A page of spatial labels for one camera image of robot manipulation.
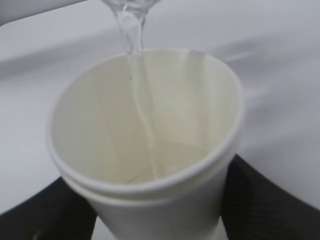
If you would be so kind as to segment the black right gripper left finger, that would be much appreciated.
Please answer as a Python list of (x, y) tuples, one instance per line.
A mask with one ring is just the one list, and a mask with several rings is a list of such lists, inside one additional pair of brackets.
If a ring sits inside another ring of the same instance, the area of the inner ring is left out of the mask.
[(90, 240), (96, 212), (62, 178), (0, 215), (2, 240)]

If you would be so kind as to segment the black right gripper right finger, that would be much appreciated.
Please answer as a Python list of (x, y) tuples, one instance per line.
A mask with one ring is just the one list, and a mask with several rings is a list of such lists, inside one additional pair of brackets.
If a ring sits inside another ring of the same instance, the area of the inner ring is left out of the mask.
[(278, 187), (238, 155), (228, 167), (220, 215), (230, 240), (320, 238), (320, 211)]

